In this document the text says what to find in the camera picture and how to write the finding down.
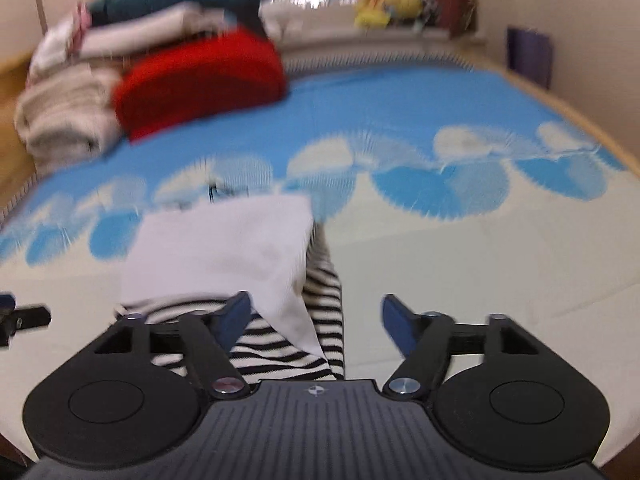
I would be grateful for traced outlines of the folded cream white clothes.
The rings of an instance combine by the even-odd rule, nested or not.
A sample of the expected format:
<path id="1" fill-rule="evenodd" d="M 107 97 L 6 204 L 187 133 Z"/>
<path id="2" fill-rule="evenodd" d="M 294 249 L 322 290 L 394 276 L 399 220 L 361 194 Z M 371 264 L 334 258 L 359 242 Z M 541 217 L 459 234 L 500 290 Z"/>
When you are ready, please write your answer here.
<path id="1" fill-rule="evenodd" d="M 99 158 L 120 141 L 112 95 L 134 62 L 228 28 L 224 12 L 192 2 L 101 27 L 87 27 L 80 14 L 64 18 L 40 41 L 15 107 L 15 130 L 40 176 Z"/>

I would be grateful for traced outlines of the black white striped garment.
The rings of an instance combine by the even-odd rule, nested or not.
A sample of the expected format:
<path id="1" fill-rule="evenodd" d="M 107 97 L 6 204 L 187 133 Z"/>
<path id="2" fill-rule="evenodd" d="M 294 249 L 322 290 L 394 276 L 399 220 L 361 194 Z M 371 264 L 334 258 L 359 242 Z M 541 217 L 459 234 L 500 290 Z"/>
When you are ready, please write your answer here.
<path id="1" fill-rule="evenodd" d="M 342 284 L 309 197 L 226 198 L 144 217 L 122 269 L 122 314 L 175 323 L 239 292 L 250 322 L 230 359 L 247 382 L 344 378 Z"/>

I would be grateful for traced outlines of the purple box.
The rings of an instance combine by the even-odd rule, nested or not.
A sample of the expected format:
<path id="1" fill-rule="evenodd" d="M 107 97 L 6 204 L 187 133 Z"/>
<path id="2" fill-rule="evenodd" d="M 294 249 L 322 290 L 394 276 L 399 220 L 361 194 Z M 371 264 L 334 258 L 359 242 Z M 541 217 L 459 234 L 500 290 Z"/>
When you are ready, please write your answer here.
<path id="1" fill-rule="evenodd" d="M 549 90 L 552 81 L 551 37 L 532 28 L 506 29 L 506 65 L 521 77 Z"/>

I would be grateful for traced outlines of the blue white patterned bedspread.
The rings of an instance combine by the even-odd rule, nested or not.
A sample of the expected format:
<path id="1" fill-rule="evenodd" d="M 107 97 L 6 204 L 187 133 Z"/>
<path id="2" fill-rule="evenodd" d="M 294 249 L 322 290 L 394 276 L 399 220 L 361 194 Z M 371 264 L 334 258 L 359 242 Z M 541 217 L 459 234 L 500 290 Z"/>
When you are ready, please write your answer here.
<path id="1" fill-rule="evenodd" d="M 197 120 L 38 185 L 1 234 L 1 287 L 52 321 L 1 355 L 1 430 L 110 325 L 146 214 L 218 198 L 311 199 L 342 282 L 352 377 L 399 361 L 380 301 L 462 322 L 502 312 L 611 408 L 598 460 L 639 433 L 639 180 L 585 130 L 489 70 L 374 68 L 297 81 L 282 102 Z"/>

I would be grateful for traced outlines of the folded red sweater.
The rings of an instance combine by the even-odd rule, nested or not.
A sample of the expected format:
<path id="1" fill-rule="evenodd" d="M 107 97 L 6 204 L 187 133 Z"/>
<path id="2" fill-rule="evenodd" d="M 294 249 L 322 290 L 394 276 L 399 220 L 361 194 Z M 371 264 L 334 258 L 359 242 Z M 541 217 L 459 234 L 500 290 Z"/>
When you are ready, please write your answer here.
<path id="1" fill-rule="evenodd" d="M 191 120 L 278 102 L 287 93 L 272 42 L 239 27 L 146 56 L 113 90 L 112 107 L 137 142 Z"/>

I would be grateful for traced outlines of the yellow plush toy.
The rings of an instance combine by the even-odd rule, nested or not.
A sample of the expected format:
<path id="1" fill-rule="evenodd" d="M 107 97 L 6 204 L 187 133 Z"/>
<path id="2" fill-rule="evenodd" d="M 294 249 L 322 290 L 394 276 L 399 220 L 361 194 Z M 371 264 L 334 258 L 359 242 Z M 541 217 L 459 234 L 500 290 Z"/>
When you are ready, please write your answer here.
<path id="1" fill-rule="evenodd" d="M 393 22 L 415 21 L 424 9 L 422 0 L 356 0 L 355 26 L 386 28 Z"/>

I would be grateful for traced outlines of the folded dark teal garment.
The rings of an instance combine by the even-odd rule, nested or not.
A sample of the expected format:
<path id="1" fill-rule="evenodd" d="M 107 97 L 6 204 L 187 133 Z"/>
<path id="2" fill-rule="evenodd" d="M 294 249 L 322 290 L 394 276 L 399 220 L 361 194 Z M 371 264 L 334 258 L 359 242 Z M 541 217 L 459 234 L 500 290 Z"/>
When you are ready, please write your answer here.
<path id="1" fill-rule="evenodd" d="M 87 4 L 94 27 L 106 26 L 143 18 L 180 3 L 196 3 L 205 9 L 224 9 L 230 12 L 259 4 L 262 0 L 94 0 Z"/>

